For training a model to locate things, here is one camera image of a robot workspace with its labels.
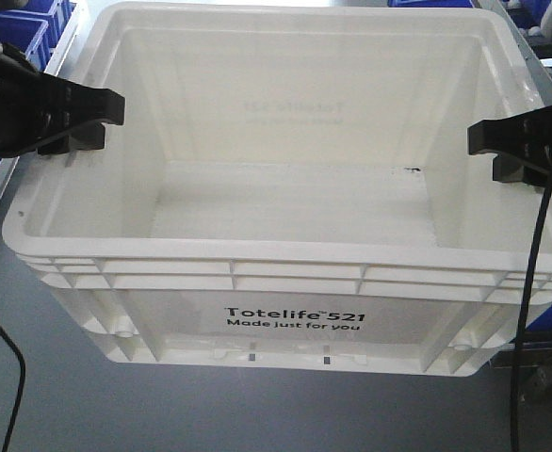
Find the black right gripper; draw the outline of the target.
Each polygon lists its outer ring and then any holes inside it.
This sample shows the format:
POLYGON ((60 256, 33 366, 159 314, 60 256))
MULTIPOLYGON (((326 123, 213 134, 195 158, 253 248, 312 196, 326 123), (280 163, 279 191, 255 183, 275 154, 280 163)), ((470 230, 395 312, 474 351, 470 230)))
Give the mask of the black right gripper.
POLYGON ((500 154, 493 160, 496 182, 545 187, 552 170, 552 105, 469 126, 467 151, 469 155, 500 154), (547 161, 542 165, 511 157, 542 156, 545 146, 547 161))

